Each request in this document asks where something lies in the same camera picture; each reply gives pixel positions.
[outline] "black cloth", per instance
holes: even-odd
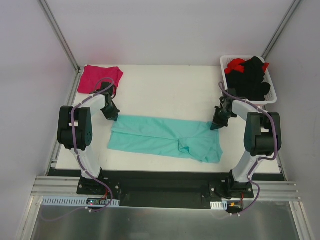
[[[256,56],[241,63],[244,73],[232,70],[226,74],[228,89],[235,89],[238,97],[247,98],[250,101],[265,101],[265,95],[270,91],[270,84],[264,80],[264,63]]]

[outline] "laundry basket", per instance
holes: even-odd
[[[221,63],[221,70],[222,70],[222,76],[223,76],[223,83],[224,83],[224,87],[227,90],[228,89],[228,85],[227,85],[227,78],[226,78],[226,74],[225,74],[225,69],[228,67],[228,64],[234,60],[234,59],[243,59],[245,61],[250,60],[251,58],[253,58],[254,56],[241,56],[241,55],[226,55],[226,56],[222,56],[220,58],[220,63]],[[265,60],[262,57],[258,58],[265,63]],[[265,75],[264,75],[264,80],[263,82],[268,83],[271,85],[270,91],[267,95],[265,95],[265,101],[250,101],[251,103],[258,105],[258,106],[264,106],[267,104],[274,104],[277,101],[277,95],[276,95],[276,91],[275,91],[275,87],[272,83],[270,74],[268,69],[265,71]]]

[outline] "white wall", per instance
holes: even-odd
[[[48,0],[82,66],[262,55],[293,0]]]
[[[16,236],[75,73],[36,0],[0,3],[0,239]]]
[[[270,57],[281,116],[280,151],[288,179],[297,181],[315,238],[320,239],[320,1],[305,0]]]

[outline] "metal floor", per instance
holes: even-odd
[[[46,219],[74,207],[41,206]],[[37,219],[33,240],[298,240],[288,202],[257,202],[240,217],[225,211],[110,207],[79,210],[55,222]]]

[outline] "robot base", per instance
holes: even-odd
[[[100,174],[97,179],[105,184],[108,184],[107,181],[105,181],[102,169],[100,170]],[[78,183],[78,188],[76,190],[76,194],[78,194],[78,195],[102,195],[103,196],[105,193],[106,193],[106,189],[100,183],[96,182],[93,179],[88,179],[83,176],[80,177],[80,180]]]
[[[244,195],[246,199],[253,199],[255,197],[252,184],[250,182],[237,182],[234,180],[232,170],[225,181],[212,182],[210,189],[214,190],[210,194],[214,194],[220,198],[231,199],[238,198]]]

